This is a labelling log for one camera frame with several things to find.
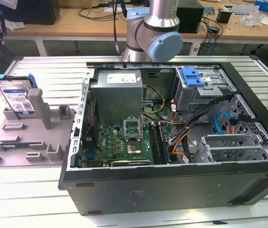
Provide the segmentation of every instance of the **yellow wire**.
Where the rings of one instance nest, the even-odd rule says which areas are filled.
[[[161,98],[162,98],[162,100],[163,100],[163,104],[162,104],[162,107],[161,107],[160,109],[158,109],[158,110],[151,111],[151,112],[143,112],[142,114],[155,114],[155,113],[158,113],[158,112],[160,112],[161,110],[163,110],[163,108],[164,108],[164,97],[163,97],[163,95],[162,95],[157,89],[155,89],[153,86],[151,86],[151,85],[147,85],[147,87],[152,88],[153,90],[155,90],[155,91],[159,94],[159,96],[161,96]]]

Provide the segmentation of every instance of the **black computer case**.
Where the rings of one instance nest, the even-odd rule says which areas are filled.
[[[197,0],[180,0],[176,15],[180,19],[179,33],[197,33],[199,31],[204,7]]]
[[[268,110],[232,64],[218,65],[268,132]],[[251,205],[268,195],[268,162],[65,171],[63,184],[84,216]]]
[[[0,4],[5,19],[24,24],[53,25],[60,14],[58,0],[19,0],[16,9]]]

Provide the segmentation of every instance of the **black box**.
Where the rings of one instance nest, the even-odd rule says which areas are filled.
[[[53,25],[60,8],[58,0],[19,0],[16,9],[0,4],[6,20],[24,24]]]
[[[180,0],[176,15],[180,19],[179,33],[197,33],[199,31],[204,7],[197,0]]]
[[[216,18],[216,21],[218,23],[224,23],[227,24],[230,16],[232,14],[232,11],[224,11],[224,10],[219,10],[218,16]]]

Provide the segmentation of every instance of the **plastic bag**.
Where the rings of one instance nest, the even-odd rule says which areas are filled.
[[[245,15],[241,20],[241,25],[244,27],[259,26],[262,24],[260,21],[265,17],[264,14],[261,14],[259,11],[251,12],[249,15]]]

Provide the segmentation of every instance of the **cable connector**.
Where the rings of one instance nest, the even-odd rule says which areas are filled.
[[[250,115],[239,114],[239,120],[243,122],[253,122]]]
[[[229,123],[230,123],[231,126],[237,125],[238,122],[239,122],[239,119],[236,116],[235,117],[232,117],[231,119],[229,119]]]

